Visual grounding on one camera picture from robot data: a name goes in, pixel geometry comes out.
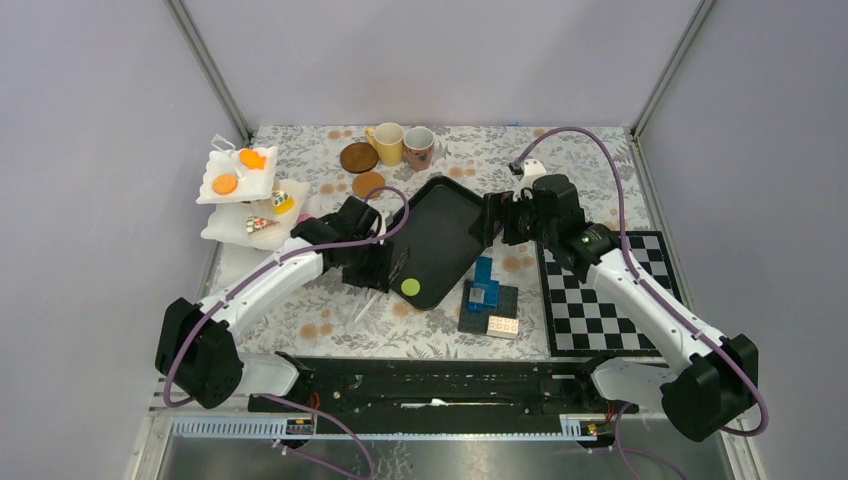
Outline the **green round cookie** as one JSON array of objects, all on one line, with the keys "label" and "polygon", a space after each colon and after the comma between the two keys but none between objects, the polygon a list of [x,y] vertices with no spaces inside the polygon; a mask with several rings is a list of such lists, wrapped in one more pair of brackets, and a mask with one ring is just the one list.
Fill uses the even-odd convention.
[{"label": "green round cookie", "polygon": [[407,297],[417,296],[421,291],[421,284],[415,278],[406,278],[400,284],[401,293]]}]

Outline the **black serving tray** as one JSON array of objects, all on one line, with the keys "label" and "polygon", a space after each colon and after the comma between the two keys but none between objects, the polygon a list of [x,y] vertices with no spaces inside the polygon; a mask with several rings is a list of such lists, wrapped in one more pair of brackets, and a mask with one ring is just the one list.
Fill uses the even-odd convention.
[{"label": "black serving tray", "polygon": [[[409,200],[409,218],[391,238],[391,264],[405,248],[409,259],[390,289],[416,309],[438,306],[484,250],[470,232],[482,203],[480,195],[446,176],[429,179]],[[420,282],[417,296],[401,293],[406,278]]]}]

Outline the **light brown round coaster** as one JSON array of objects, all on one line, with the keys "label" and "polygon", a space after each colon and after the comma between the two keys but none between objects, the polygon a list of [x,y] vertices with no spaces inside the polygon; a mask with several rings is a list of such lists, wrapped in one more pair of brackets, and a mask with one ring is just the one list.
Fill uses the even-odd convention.
[{"label": "light brown round coaster", "polygon": [[354,178],[352,182],[352,192],[356,197],[365,199],[370,192],[384,185],[385,179],[381,174],[369,171],[359,174]]}]

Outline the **yellow cake slice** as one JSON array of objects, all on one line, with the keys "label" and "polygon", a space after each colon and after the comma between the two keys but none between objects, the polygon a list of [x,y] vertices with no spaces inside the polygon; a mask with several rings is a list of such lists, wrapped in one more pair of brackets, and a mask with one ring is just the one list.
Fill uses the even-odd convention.
[{"label": "yellow cake slice", "polygon": [[290,196],[287,192],[279,189],[274,189],[271,192],[270,200],[274,210],[274,214],[277,216],[285,214],[296,205],[296,202],[292,196]]}]

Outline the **dark brown round coaster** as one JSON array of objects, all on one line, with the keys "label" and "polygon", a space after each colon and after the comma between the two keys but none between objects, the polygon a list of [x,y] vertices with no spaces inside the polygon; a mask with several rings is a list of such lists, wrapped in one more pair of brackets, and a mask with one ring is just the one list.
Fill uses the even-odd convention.
[{"label": "dark brown round coaster", "polygon": [[353,174],[361,174],[373,169],[379,162],[377,150],[368,142],[355,142],[347,145],[340,153],[341,167]]}]

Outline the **white strawberry cake slice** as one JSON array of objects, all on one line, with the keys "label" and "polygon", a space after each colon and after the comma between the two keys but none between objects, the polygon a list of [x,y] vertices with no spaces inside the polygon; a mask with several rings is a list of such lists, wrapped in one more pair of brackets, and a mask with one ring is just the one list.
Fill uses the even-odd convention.
[{"label": "white strawberry cake slice", "polygon": [[273,234],[281,229],[281,224],[273,219],[251,215],[246,219],[246,232],[249,238]]}]

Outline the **yellow mug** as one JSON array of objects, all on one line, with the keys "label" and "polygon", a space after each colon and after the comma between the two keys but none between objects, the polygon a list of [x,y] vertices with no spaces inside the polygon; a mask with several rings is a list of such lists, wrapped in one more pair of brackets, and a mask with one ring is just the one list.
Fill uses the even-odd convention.
[{"label": "yellow mug", "polygon": [[387,167],[400,165],[404,157],[404,128],[396,123],[382,123],[367,127],[365,136],[377,151],[380,161]]}]

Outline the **pink patterned mug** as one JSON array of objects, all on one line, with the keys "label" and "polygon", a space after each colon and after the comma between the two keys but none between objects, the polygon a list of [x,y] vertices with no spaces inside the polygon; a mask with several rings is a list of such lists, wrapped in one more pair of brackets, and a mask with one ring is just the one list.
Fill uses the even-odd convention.
[{"label": "pink patterned mug", "polygon": [[410,128],[403,137],[405,158],[414,171],[423,171],[432,163],[435,135],[424,126]]}]

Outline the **orange fish biscuit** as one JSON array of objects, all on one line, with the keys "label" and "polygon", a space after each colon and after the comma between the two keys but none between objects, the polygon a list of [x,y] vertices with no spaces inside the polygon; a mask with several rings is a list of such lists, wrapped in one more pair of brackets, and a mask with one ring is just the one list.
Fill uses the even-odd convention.
[{"label": "orange fish biscuit", "polygon": [[240,162],[249,170],[263,170],[267,158],[253,149],[244,149],[239,153]]}]

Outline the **orange round biscuit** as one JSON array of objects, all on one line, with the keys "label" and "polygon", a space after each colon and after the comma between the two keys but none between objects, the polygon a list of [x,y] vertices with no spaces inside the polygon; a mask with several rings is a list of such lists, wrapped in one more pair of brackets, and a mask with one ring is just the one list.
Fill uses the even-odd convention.
[{"label": "orange round biscuit", "polygon": [[212,190],[217,195],[230,195],[239,186],[239,178],[234,174],[218,175],[212,182]]}]

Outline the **silver tongs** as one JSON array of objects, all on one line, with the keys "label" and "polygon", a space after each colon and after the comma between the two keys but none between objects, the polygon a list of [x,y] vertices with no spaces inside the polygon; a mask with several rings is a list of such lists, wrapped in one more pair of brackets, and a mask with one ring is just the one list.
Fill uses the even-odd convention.
[{"label": "silver tongs", "polygon": [[[393,261],[391,264],[391,269],[387,274],[387,285],[390,286],[391,283],[398,277],[406,263],[409,259],[409,249],[405,248],[402,253],[399,255],[396,261]],[[356,315],[353,317],[352,322],[354,324],[358,323],[368,312],[370,307],[381,297],[383,296],[383,292],[374,290],[372,293],[365,293],[364,301],[365,303],[361,308],[358,309]]]}]

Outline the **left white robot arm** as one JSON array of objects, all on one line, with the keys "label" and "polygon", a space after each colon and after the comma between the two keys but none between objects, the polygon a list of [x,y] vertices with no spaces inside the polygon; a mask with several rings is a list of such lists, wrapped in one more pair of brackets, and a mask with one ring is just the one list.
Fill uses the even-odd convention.
[{"label": "left white robot arm", "polygon": [[393,245],[382,216],[348,198],[335,213],[298,223],[267,260],[233,285],[165,311],[155,367],[165,377],[163,401],[206,409],[233,395],[269,394],[288,411],[309,401],[310,385],[282,354],[240,350],[243,336],[277,303],[338,268],[345,283],[387,291]]}]

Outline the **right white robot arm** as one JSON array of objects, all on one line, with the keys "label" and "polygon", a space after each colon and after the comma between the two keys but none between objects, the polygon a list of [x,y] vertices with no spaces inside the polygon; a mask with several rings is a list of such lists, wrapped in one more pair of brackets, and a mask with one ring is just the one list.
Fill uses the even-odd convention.
[{"label": "right white robot arm", "polygon": [[752,407],[760,423],[746,436],[767,428],[756,345],[744,335],[727,337],[682,305],[638,264],[624,232],[587,220],[566,176],[540,175],[514,191],[485,194],[478,222],[485,245],[496,237],[506,245],[540,244],[561,269],[611,300],[664,359],[663,367],[621,358],[587,362],[588,375],[573,386],[583,410],[597,412],[610,401],[659,410],[693,441],[734,434],[729,422]]}]

